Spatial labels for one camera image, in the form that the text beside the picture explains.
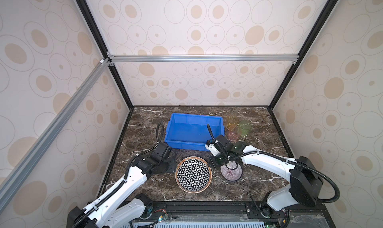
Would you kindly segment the flower pattern orange rim plate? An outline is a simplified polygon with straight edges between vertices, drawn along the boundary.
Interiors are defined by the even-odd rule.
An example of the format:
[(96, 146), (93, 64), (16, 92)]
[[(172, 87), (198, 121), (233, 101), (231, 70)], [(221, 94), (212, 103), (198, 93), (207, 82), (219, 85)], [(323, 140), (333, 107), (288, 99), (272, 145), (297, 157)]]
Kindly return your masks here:
[(198, 194), (208, 188), (212, 181), (212, 171), (207, 161), (200, 157), (184, 158), (176, 168), (175, 179), (178, 186), (190, 194)]

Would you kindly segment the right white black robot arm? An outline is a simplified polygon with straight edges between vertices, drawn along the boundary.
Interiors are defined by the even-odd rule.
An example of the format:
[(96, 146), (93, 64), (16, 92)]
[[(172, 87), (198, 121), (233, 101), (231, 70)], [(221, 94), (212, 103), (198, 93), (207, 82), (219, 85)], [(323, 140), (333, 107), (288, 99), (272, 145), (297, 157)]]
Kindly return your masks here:
[(230, 162), (243, 163), (274, 173), (288, 185), (268, 192), (256, 207), (264, 216), (293, 205), (313, 208), (317, 203), (334, 203), (340, 199), (340, 189), (324, 173), (315, 169), (304, 156), (298, 159), (278, 156), (243, 142), (231, 143), (222, 135), (210, 139), (205, 147), (212, 153), (211, 163), (215, 168)]

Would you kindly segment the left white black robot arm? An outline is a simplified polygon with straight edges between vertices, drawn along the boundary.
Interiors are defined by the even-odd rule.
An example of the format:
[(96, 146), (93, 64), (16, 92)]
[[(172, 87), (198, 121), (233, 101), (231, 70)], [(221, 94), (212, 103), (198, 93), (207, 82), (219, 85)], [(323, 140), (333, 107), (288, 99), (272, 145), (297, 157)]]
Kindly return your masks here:
[(169, 155), (172, 148), (158, 142), (150, 155), (136, 154), (125, 174), (110, 189), (85, 208), (75, 207), (67, 216), (68, 228), (119, 228), (151, 212), (153, 201), (138, 195), (130, 203), (122, 203), (151, 176), (172, 171)]

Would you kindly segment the blue plastic bin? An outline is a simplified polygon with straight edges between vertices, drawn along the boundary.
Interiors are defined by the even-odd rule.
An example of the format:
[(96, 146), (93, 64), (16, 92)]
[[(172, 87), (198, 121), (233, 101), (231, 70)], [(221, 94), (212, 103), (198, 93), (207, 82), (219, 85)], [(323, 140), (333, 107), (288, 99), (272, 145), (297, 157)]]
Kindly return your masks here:
[(207, 124), (215, 137), (224, 135), (223, 118), (220, 116), (172, 113), (165, 142), (176, 149), (207, 151), (205, 145), (211, 139)]

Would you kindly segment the pink translucent cup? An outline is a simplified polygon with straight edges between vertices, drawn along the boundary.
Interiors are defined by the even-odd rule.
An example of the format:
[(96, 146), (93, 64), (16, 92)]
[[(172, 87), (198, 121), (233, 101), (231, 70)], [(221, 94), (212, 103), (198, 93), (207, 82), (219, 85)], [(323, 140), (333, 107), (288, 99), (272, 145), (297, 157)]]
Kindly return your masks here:
[(228, 139), (229, 139), (229, 141), (236, 142), (236, 141), (239, 140), (239, 138), (240, 138), (240, 135), (238, 134), (238, 130), (237, 129), (229, 130), (228, 131)]

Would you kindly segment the purple striped small bowl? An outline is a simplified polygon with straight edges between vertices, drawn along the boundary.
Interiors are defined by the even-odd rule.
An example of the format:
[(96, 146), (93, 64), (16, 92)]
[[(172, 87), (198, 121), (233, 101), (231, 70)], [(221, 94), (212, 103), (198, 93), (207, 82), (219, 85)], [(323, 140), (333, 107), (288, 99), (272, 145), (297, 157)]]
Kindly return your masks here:
[(242, 167), (235, 161), (222, 165), (220, 170), (222, 176), (231, 182), (238, 181), (242, 176)]

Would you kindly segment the green translucent cup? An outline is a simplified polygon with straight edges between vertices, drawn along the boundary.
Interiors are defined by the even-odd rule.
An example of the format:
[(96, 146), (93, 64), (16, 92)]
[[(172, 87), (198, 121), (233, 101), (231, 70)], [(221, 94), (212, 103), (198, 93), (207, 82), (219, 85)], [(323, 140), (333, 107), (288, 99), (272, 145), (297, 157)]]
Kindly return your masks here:
[(238, 126), (238, 133), (241, 137), (246, 137), (252, 129), (251, 121), (248, 119), (240, 120)]

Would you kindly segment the yellow translucent cup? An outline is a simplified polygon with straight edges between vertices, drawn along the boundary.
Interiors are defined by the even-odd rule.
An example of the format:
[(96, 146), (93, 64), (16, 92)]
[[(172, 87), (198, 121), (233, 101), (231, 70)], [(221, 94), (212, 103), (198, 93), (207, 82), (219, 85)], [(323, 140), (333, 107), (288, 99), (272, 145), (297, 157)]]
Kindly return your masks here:
[(230, 115), (226, 118), (226, 128), (228, 131), (235, 129), (238, 126), (239, 118), (234, 115)]

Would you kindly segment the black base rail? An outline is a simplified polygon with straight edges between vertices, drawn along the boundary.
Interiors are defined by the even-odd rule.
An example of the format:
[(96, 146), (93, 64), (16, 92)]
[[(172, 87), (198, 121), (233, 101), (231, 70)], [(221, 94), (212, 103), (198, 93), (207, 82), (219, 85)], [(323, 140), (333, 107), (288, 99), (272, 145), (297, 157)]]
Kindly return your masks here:
[(85, 228), (333, 228), (323, 204), (294, 205), (265, 218), (253, 201), (123, 202), (101, 225), (87, 218)]

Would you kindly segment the horizontal aluminium back rail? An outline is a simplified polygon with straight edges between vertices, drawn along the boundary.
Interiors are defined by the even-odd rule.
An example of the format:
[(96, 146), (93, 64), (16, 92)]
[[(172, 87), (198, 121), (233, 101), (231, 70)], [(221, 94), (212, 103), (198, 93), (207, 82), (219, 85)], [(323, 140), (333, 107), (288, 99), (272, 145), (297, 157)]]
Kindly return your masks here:
[(298, 54), (113, 55), (112, 62), (297, 61)]

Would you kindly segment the left diagonal aluminium rail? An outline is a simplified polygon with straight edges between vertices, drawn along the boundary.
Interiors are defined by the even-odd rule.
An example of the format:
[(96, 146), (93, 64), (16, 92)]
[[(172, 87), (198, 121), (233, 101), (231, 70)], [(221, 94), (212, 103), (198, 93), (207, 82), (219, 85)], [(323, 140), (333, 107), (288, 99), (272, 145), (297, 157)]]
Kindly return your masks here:
[(110, 62), (111, 59), (106, 57), (98, 64), (2, 184), (1, 212), (8, 206)]

